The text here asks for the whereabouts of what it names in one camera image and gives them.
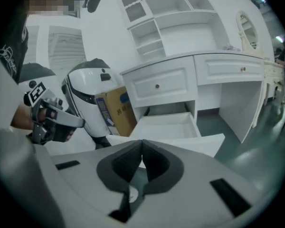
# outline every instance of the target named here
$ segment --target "mirror frame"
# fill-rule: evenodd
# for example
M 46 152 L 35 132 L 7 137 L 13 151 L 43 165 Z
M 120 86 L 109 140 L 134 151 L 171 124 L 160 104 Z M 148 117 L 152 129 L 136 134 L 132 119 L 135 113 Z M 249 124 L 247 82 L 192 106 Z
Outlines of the mirror frame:
M 247 21 L 251 24 L 252 29 L 254 30 L 254 33 L 256 35 L 256 49 L 254 49 L 251 45 L 250 42 L 245 34 L 242 22 L 241 22 L 241 16 L 245 17 L 247 19 Z M 252 23 L 251 19 L 249 18 L 249 16 L 244 12 L 244 11 L 239 11 L 237 13 L 237 26 L 238 26 L 238 34 L 241 37 L 242 40 L 242 50 L 243 52 L 249 53 L 249 54 L 253 54 L 253 55 L 258 55 L 261 57 L 265 57 L 264 52 L 263 52 L 263 48 L 261 46 L 261 44 L 259 43 L 259 36 L 256 30 L 256 27 L 254 26 L 254 24 Z

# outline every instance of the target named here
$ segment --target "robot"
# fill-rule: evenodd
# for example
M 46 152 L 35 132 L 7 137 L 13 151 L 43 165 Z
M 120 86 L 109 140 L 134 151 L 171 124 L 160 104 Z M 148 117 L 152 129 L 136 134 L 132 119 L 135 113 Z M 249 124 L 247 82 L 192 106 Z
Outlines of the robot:
M 101 59 L 74 67 L 62 82 L 62 92 L 77 116 L 85 119 L 85 130 L 93 140 L 111 146 L 106 136 L 111 134 L 95 101 L 95 95 L 118 87 L 112 70 Z

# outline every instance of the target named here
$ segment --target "desk leg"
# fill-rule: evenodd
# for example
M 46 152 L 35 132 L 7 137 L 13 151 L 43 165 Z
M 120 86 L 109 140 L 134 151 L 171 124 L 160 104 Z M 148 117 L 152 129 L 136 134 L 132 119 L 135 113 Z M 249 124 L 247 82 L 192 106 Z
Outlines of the desk leg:
M 262 81 L 222 84 L 219 115 L 243 142 L 251 129 L 262 96 Z
M 263 83 L 263 90 L 262 90 L 262 96 L 261 96 L 261 100 L 260 100 L 260 103 L 258 105 L 258 108 L 257 108 L 257 112 L 256 112 L 256 116 L 253 120 L 253 123 L 251 125 L 252 128 L 255 128 L 257 126 L 257 120 L 258 120 L 258 117 L 261 113 L 261 110 L 262 110 L 262 106 L 263 106 L 263 103 L 265 105 L 265 98 L 266 98 L 266 95 L 268 96 L 268 92 L 267 92 L 268 88 L 267 88 L 267 83 Z
M 269 95 L 269 87 L 267 87 L 267 83 L 265 83 L 265 84 L 266 84 L 266 90 L 265 90 L 266 96 L 265 96 L 265 100 L 264 100 L 264 105 L 267 105 L 268 95 Z
M 279 94 L 279 96 L 277 97 L 277 115 L 281 114 L 281 107 L 285 98 L 285 86 L 279 86 L 281 88 L 281 93 Z

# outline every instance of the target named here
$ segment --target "cardboard box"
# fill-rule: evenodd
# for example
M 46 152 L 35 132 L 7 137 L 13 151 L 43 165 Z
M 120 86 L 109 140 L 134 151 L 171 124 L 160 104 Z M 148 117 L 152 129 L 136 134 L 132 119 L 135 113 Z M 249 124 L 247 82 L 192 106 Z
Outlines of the cardboard box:
M 126 88 L 95 95 L 95 99 L 111 133 L 129 137 L 137 122 Z

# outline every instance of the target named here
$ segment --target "open drawer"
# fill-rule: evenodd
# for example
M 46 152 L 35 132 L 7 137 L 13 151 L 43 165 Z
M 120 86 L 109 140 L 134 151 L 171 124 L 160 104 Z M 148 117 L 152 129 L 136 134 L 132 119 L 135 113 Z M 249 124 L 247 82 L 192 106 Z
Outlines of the open drawer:
M 144 116 L 130 137 L 135 139 L 185 139 L 201 137 L 191 113 Z
M 121 137 L 121 136 L 114 136 L 108 135 L 107 140 L 109 143 L 114 146 L 124 142 L 138 140 L 138 138 L 133 137 Z M 186 150 L 196 151 L 199 153 L 206 154 L 210 157 L 214 157 L 216 153 L 219 151 L 222 143 L 225 140 L 224 134 L 217 134 L 207 137 L 199 137 L 199 138 L 186 138 L 186 139 L 162 139 L 157 140 L 158 142 L 163 142 L 166 144 L 170 144 L 179 148 L 183 148 Z M 145 168 L 144 163 L 141 162 L 140 166 Z

